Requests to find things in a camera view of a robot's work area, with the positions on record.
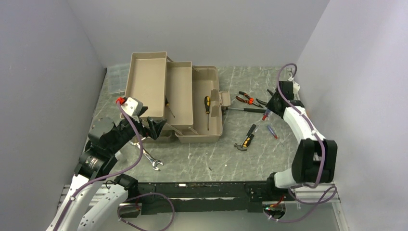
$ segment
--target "red pliers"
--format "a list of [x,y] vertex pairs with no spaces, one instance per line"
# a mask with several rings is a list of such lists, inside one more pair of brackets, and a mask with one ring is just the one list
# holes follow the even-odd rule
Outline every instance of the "red pliers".
[[260,107],[260,108],[264,108],[264,107],[261,106],[260,104],[254,102],[254,99],[251,98],[247,93],[245,93],[245,92],[243,92],[243,91],[239,91],[238,93],[239,93],[240,95],[245,96],[245,97],[248,99],[248,100],[245,100],[245,99],[243,99],[243,98],[241,98],[241,97],[239,97],[239,96],[235,96],[235,98],[236,98],[238,101],[243,102],[243,103],[247,103],[247,104],[252,104],[252,105],[255,105],[255,106]]

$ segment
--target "blue screwdriver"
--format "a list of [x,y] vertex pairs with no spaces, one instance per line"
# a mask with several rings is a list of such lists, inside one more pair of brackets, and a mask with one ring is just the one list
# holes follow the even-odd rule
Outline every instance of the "blue screwdriver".
[[267,125],[267,128],[270,131],[270,133],[272,133],[273,137],[275,137],[275,139],[277,139],[279,143],[281,143],[281,145],[283,146],[281,140],[278,138],[278,136],[276,135],[276,132],[272,129],[272,127],[270,125]]

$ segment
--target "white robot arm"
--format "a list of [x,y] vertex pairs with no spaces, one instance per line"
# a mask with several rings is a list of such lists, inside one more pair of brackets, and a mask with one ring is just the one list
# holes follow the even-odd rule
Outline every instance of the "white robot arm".
[[109,172],[117,162],[115,154],[135,136],[132,126],[141,136],[149,136],[156,140],[166,123],[165,119],[153,121],[148,117],[149,126],[146,127],[139,120],[139,116],[148,109],[147,107],[132,98],[119,98],[118,101],[124,113],[131,117],[133,125],[126,119],[115,125],[108,117],[93,122],[85,152],[79,157],[74,170],[69,192],[47,231],[97,230],[112,210],[128,196],[138,195],[137,180],[121,174],[115,178],[117,185],[112,186],[105,198],[84,215],[103,180],[119,174],[109,175]]
[[294,91],[298,84],[291,81],[279,81],[279,87],[285,98],[294,105],[291,107],[275,91],[267,103],[267,112],[264,118],[272,111],[279,115],[291,127],[297,142],[299,143],[292,167],[277,173],[272,173],[269,178],[273,179],[273,187],[288,189],[306,182],[317,180],[319,167],[322,161],[322,149],[316,136],[322,141],[325,152],[323,170],[319,183],[331,182],[334,176],[334,167],[337,157],[337,144],[327,140],[320,134],[315,126],[307,118],[306,110],[300,100],[294,100]]

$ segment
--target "gray wall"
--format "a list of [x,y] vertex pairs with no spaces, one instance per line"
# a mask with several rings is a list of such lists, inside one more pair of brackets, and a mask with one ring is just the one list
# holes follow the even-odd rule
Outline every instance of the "gray wall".
[[331,0],[298,61],[351,231],[408,230],[407,41],[406,1]]
[[44,230],[81,154],[103,68],[65,0],[0,2],[0,224]]
[[167,51],[195,65],[296,61],[329,0],[68,0],[105,66]]

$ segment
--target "beige tool box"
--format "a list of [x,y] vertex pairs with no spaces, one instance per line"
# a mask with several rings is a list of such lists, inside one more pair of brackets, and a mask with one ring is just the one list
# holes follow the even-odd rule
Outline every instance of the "beige tool box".
[[[149,107],[140,117],[144,122],[149,116],[167,119],[156,142],[172,141],[172,130],[182,143],[216,142],[222,135],[221,107],[230,105],[229,95],[219,91],[214,66],[173,62],[167,52],[132,54],[125,97],[138,99]],[[210,96],[211,101],[208,131],[205,96]],[[169,106],[165,105],[166,97]]]

